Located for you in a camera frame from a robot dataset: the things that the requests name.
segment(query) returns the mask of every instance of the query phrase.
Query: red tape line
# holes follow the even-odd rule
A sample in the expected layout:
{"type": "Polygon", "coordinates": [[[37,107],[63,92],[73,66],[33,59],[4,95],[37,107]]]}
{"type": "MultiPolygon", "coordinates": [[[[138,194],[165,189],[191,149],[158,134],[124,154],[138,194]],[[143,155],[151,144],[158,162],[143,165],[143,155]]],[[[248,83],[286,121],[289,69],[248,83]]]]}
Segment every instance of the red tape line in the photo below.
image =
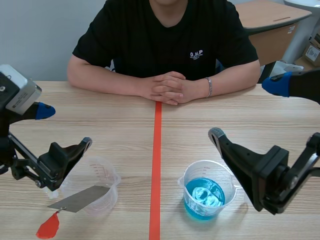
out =
{"type": "Polygon", "coordinates": [[[149,240],[160,240],[162,103],[155,103],[149,240]]]}

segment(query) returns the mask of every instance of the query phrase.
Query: clasped hands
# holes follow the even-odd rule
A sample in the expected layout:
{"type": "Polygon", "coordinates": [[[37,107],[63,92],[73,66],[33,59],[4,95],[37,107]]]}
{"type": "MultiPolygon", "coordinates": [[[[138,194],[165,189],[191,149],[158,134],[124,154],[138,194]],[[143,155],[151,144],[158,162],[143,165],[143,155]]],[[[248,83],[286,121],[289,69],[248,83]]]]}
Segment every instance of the clasped hands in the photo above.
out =
{"type": "Polygon", "coordinates": [[[140,86],[142,97],[169,105],[184,104],[199,98],[196,83],[175,71],[143,78],[140,86]]]}

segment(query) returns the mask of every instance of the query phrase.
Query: desk in background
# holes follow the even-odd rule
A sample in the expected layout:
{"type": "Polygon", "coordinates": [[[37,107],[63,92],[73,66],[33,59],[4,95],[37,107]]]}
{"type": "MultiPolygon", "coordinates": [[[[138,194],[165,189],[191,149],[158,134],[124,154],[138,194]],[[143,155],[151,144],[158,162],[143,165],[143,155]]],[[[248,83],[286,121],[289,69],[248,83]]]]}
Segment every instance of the desk in background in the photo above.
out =
{"type": "Polygon", "coordinates": [[[269,77],[276,61],[284,56],[301,20],[311,12],[283,4],[255,0],[235,5],[243,27],[265,68],[259,83],[269,77]]]}
{"type": "MultiPolygon", "coordinates": [[[[148,240],[155,103],[139,97],[107,95],[71,88],[66,82],[38,82],[40,101],[53,105],[47,120],[13,124],[12,133],[36,156],[51,142],[61,146],[91,137],[86,156],[107,158],[122,177],[111,214],[88,217],[83,211],[59,215],[55,240],[148,240]]],[[[208,138],[220,127],[228,138],[258,153],[273,145],[290,151],[291,165],[310,135],[320,131],[320,107],[299,98],[276,97],[255,88],[162,107],[161,240],[318,240],[320,179],[311,178],[284,214],[256,212],[241,191],[214,221],[190,219],[177,180],[191,163],[224,164],[208,138]]],[[[29,179],[0,176],[1,239],[35,240],[54,210],[29,179]]]]}

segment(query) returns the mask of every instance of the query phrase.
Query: human hand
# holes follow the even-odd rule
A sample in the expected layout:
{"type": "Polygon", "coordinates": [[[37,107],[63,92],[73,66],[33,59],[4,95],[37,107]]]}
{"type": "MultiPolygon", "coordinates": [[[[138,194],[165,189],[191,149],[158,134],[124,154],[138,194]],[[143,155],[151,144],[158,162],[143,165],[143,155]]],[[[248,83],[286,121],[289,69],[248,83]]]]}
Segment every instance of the human hand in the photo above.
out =
{"type": "Polygon", "coordinates": [[[153,91],[160,94],[163,97],[171,98],[172,101],[177,102],[178,104],[185,104],[192,100],[205,98],[209,93],[209,83],[206,79],[200,79],[197,81],[190,81],[185,79],[175,79],[178,84],[181,84],[182,97],[175,97],[175,91],[171,91],[167,86],[167,82],[161,81],[157,78],[153,80],[154,82],[159,82],[158,87],[154,87],[153,91]]]}
{"type": "Polygon", "coordinates": [[[178,101],[184,97],[182,81],[185,79],[185,76],[175,71],[143,78],[139,81],[139,95],[153,101],[178,105],[178,101]]]}

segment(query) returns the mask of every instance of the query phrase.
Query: person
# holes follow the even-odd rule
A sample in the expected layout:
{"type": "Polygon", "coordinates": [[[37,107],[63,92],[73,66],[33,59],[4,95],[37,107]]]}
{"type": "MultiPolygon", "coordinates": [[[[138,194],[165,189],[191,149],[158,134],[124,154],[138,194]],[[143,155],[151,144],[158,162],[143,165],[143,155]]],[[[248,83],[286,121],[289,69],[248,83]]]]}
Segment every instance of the person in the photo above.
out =
{"type": "Polygon", "coordinates": [[[227,0],[107,0],[67,76],[74,87],[178,105],[252,87],[260,64],[227,0]]]}

